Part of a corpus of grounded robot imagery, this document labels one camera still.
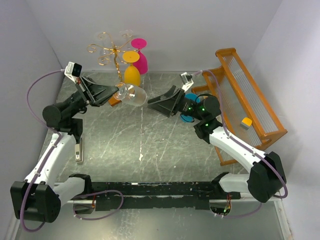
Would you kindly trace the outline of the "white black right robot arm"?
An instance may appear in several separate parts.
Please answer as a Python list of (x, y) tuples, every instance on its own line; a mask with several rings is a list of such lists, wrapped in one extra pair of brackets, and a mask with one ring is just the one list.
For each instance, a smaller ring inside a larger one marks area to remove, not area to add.
[(275, 152), (259, 150), (231, 133), (224, 121), (217, 117), (222, 113), (216, 96), (206, 94), (200, 102), (186, 97), (185, 91), (172, 86), (166, 93), (147, 101), (149, 109), (166, 117), (180, 113), (190, 116), (198, 123), (194, 125), (197, 137), (219, 148), (240, 163), (246, 174), (224, 173), (212, 186), (212, 193), (223, 199), (230, 192), (248, 193), (261, 203), (266, 203), (284, 189), (288, 195), (287, 180), (280, 156)]

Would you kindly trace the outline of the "yellow wine glass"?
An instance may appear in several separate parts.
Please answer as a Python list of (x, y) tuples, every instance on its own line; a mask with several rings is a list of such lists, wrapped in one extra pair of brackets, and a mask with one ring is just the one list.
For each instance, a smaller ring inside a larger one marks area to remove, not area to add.
[(126, 63), (129, 64), (124, 71), (124, 83), (140, 86), (141, 75), (139, 70), (134, 66), (134, 63), (140, 59), (140, 55), (135, 51), (126, 51), (122, 55), (122, 58)]

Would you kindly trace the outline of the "pink wine glass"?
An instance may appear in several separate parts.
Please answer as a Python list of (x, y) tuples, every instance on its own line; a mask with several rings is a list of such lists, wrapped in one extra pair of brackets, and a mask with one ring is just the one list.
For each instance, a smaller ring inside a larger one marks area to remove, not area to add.
[(140, 75), (144, 75), (148, 72), (149, 68), (148, 60), (141, 50), (147, 46), (147, 41), (143, 38), (135, 38), (131, 41), (131, 46), (135, 48), (139, 54), (139, 60), (134, 62), (133, 65), (138, 69)]

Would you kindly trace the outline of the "silver black stapler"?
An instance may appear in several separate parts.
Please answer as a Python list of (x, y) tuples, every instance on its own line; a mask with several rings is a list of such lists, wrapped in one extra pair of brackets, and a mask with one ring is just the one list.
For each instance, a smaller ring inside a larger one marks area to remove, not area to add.
[(82, 165), (84, 162), (83, 154), (84, 154), (84, 140), (83, 137), (79, 139), (79, 141), (74, 146), (75, 152), (75, 162), (78, 165)]

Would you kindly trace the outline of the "wooden dish rack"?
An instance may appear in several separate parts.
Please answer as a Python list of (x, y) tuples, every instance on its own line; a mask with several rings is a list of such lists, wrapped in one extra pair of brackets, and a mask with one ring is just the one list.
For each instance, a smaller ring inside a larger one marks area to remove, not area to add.
[[(211, 93), (222, 98), (222, 115), (232, 134), (249, 145), (266, 150), (288, 131), (284, 128), (266, 97), (251, 76), (235, 48), (224, 48), (215, 55), (221, 66), (202, 73), (205, 85), (191, 89), (199, 95)], [(249, 129), (241, 127), (243, 118), (252, 120)]]

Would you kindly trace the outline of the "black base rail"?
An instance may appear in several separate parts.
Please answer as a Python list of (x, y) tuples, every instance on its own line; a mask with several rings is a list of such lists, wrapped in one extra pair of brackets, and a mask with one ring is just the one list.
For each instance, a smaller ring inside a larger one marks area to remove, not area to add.
[(95, 201), (96, 211), (122, 209), (210, 209), (210, 201), (227, 201), (228, 193), (215, 181), (93, 182), (93, 196), (75, 196), (75, 203)]

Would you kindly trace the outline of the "patterned clear wine glass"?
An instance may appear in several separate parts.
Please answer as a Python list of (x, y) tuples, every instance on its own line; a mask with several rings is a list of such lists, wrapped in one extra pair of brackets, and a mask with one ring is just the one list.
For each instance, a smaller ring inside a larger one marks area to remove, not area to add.
[(113, 95), (115, 99), (135, 107), (140, 107), (145, 104), (147, 93), (143, 88), (124, 82), (120, 82), (116, 86), (118, 87), (118, 91)]

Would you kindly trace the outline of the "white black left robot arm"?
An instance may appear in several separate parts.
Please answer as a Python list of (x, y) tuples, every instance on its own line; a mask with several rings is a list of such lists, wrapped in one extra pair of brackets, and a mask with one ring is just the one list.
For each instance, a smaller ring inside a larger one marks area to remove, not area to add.
[(52, 223), (68, 201), (96, 195), (87, 174), (73, 173), (58, 186), (55, 182), (68, 154), (82, 140), (83, 120), (75, 115), (86, 113), (88, 106), (103, 106), (119, 89), (85, 76), (78, 77), (75, 86), (77, 90), (67, 99), (43, 109), (45, 124), (53, 132), (51, 143), (32, 172), (10, 188), (15, 217), (23, 227), (25, 221)]

